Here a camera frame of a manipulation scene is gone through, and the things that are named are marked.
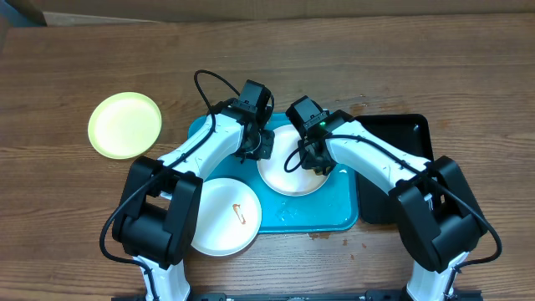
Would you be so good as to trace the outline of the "white plate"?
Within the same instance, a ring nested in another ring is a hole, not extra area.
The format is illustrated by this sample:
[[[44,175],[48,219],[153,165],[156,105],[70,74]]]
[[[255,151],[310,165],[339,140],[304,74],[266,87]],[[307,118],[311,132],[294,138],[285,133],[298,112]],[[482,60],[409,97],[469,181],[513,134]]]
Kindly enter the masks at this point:
[[[274,130],[274,145],[271,157],[260,160],[257,168],[261,178],[274,191],[285,196],[304,196],[318,190],[329,178],[318,176],[312,170],[299,167],[287,173],[284,163],[298,147],[300,136],[292,125],[283,125]]]
[[[191,245],[213,257],[239,253],[254,240],[261,221],[260,201],[249,186],[232,178],[206,181]]]

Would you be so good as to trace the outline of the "yellow-green plate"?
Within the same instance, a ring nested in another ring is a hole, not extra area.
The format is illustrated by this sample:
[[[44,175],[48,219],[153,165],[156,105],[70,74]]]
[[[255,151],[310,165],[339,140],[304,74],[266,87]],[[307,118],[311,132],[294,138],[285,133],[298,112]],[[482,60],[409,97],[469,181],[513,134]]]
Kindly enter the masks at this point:
[[[125,160],[148,151],[161,128],[161,111],[151,98],[137,92],[121,92],[94,109],[87,132],[90,144],[102,156]]]

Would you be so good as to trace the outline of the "green yellow sponge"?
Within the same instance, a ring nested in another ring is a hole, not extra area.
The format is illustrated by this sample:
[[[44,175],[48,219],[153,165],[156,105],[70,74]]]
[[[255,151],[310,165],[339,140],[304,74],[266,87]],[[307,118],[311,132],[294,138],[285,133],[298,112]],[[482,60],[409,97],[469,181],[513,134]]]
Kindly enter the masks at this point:
[[[313,170],[317,176],[328,176],[329,173],[333,170],[333,167],[332,166],[318,167],[318,168],[314,168]]]

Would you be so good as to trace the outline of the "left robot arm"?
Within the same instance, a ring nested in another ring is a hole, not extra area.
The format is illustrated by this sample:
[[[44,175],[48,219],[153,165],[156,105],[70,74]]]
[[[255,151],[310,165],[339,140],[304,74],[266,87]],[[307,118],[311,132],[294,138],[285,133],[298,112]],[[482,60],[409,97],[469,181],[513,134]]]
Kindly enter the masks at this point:
[[[266,124],[274,97],[248,80],[236,97],[209,106],[204,125],[174,151],[130,166],[120,204],[104,224],[119,242],[120,263],[140,268],[144,300],[186,300],[191,291],[183,259],[196,231],[204,180],[228,156],[267,159],[273,149]]]

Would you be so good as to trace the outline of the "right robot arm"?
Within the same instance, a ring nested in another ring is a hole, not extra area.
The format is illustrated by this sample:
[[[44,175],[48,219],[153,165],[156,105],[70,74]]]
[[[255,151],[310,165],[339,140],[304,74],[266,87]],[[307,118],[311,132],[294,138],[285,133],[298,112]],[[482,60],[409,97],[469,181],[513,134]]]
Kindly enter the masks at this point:
[[[308,96],[286,111],[300,140],[299,165],[320,175],[346,165],[388,195],[401,241],[415,263],[398,300],[480,300],[477,291],[454,287],[468,257],[492,230],[461,168],[442,156],[430,161],[389,144],[350,114],[329,112]]]

